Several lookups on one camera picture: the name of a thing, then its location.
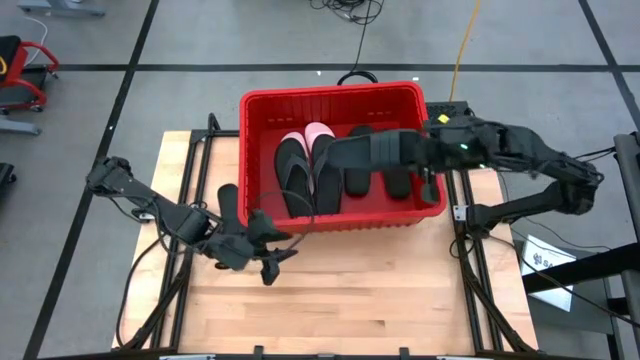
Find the red chair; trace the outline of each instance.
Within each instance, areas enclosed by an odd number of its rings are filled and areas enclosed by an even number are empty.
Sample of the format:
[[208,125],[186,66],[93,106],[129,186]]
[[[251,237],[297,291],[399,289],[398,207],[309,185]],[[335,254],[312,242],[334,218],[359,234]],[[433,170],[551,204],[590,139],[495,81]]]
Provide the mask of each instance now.
[[[29,56],[27,52],[29,47],[40,49],[51,60],[51,64],[40,68],[24,69]],[[31,109],[41,112],[47,103],[47,95],[42,91],[44,79],[47,73],[56,79],[58,78],[55,73],[60,65],[58,59],[44,46],[28,41],[23,42],[17,36],[0,37],[0,57],[6,63],[6,73],[0,75],[0,91],[4,94],[7,92],[6,88],[22,87],[32,95],[25,102],[0,103],[0,111],[6,113],[13,109]],[[42,76],[38,77],[39,80],[34,84],[34,81],[27,81],[23,78],[23,75],[27,73],[42,73]]]

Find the pink slipper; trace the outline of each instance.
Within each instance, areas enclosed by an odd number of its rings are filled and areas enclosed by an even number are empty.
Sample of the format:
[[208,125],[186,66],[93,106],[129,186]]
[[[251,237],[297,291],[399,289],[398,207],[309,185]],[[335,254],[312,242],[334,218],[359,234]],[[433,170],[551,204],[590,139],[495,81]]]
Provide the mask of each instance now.
[[313,122],[304,129],[315,182],[314,199],[320,215],[340,213],[342,198],[342,172],[327,163],[326,149],[335,140],[331,129],[322,123]]

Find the black floor stripe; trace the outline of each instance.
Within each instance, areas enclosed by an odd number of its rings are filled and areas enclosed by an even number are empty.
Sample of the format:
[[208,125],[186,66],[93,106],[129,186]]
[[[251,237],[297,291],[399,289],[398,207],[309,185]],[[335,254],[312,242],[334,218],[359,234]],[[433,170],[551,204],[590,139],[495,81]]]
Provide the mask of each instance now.
[[[153,17],[155,16],[156,10],[158,8],[158,2],[159,0],[152,0],[149,4],[149,9],[147,10],[147,15],[144,18],[144,22],[142,23],[142,28],[140,29],[138,40],[136,41],[133,53],[131,54],[131,59],[129,60],[124,79],[122,80],[122,85],[120,86],[120,90],[118,91],[118,95],[116,96],[113,109],[111,110],[109,120],[102,135],[102,140],[100,141],[100,145],[98,146],[95,157],[96,160],[107,154],[109,145],[111,144],[111,140],[113,139],[113,133],[118,124],[118,120],[120,119],[122,107],[124,106],[129,88],[131,86],[131,81],[133,80],[133,75],[135,74],[136,65],[140,60],[140,55],[142,54],[144,43],[147,39]],[[89,206],[91,205],[92,197],[93,196],[89,191],[87,191],[86,189],[83,191],[82,197],[80,199],[80,204],[78,205],[78,209],[76,210],[73,222],[71,223],[71,228],[69,229],[67,239],[62,249],[62,253],[60,254],[60,259],[58,260],[58,264],[56,265],[53,279],[51,280],[51,284],[49,285],[49,289],[47,290],[47,294],[45,295],[42,308],[40,309],[40,313],[38,314],[38,319],[36,320],[33,332],[31,333],[31,337],[29,338],[29,343],[27,344],[27,348],[24,353],[24,359],[32,360],[38,357],[38,353],[40,352],[40,348],[42,347],[42,342],[44,341],[44,338],[47,334],[47,328],[49,327],[51,317],[53,316],[58,298],[60,297],[64,279],[69,270],[69,266],[71,265],[71,258],[73,257],[76,245],[78,244],[78,239],[80,238],[80,233],[82,231],[84,221],[87,217],[87,213],[89,212]]]
[[60,64],[58,71],[127,71],[127,64]]
[[620,95],[624,99],[625,105],[627,105],[627,109],[629,110],[629,114],[631,114],[631,118],[633,122],[636,123],[636,127],[640,129],[640,109],[638,109],[638,103],[636,103],[635,97],[633,93],[629,89],[629,85],[627,85],[627,81],[624,79],[622,75],[621,68],[618,66],[615,57],[613,56],[613,52],[611,52],[611,48],[607,43],[607,40],[600,29],[600,25],[598,25],[598,21],[596,17],[593,15],[593,11],[591,10],[591,6],[587,0],[578,0],[580,3],[580,7],[582,8],[582,12],[584,12],[584,16],[587,18],[587,22],[589,23],[589,27],[591,27],[591,31],[593,32],[593,36],[595,36],[596,41],[598,42],[598,46],[602,51],[602,55],[607,61],[607,65],[611,66],[611,73],[613,75],[614,80],[616,81],[616,85],[618,86],[618,90],[620,90]]
[[[264,72],[264,71],[348,71],[353,64],[139,64],[136,71],[158,72]],[[454,64],[359,64],[358,68],[369,71],[424,71],[450,72]],[[126,71],[124,64],[66,64],[60,71]],[[640,72],[640,65],[619,66],[624,72]],[[462,64],[461,72],[506,72],[506,73],[590,73],[611,72],[611,65],[532,65],[532,64]]]

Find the yellow cable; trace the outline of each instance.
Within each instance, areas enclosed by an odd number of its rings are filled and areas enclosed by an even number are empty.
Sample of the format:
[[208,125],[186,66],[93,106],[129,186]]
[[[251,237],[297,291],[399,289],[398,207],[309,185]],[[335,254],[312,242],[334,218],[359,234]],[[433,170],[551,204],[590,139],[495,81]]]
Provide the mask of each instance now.
[[0,56],[0,75],[4,75],[7,73],[7,63],[4,62],[2,56]]
[[465,32],[464,40],[462,40],[462,45],[460,45],[460,51],[458,52],[458,59],[456,60],[456,67],[453,69],[453,80],[451,81],[451,93],[449,93],[449,102],[453,101],[453,93],[456,91],[456,81],[458,80],[458,68],[460,67],[460,60],[462,59],[462,53],[464,53],[464,48],[467,46],[467,40],[469,40],[469,34],[471,33],[471,29],[473,28],[473,23],[476,21],[476,16],[478,16],[479,9],[480,9],[480,0],[476,0],[476,7],[473,9],[473,14],[471,14],[471,20],[469,20],[469,25],[467,25],[467,32]]

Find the metal bracket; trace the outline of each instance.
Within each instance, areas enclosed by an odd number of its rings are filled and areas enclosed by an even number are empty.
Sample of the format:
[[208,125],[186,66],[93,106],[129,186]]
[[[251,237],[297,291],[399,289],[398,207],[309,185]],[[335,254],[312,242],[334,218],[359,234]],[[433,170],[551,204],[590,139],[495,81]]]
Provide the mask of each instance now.
[[409,354],[409,348],[401,347],[400,348],[400,360],[409,360],[411,359],[411,354]]
[[264,346],[256,345],[253,347],[253,360],[262,360],[262,355],[264,355]]
[[161,356],[159,360],[215,360],[216,354]]
[[453,206],[453,218],[455,221],[467,221],[467,207],[466,205]]

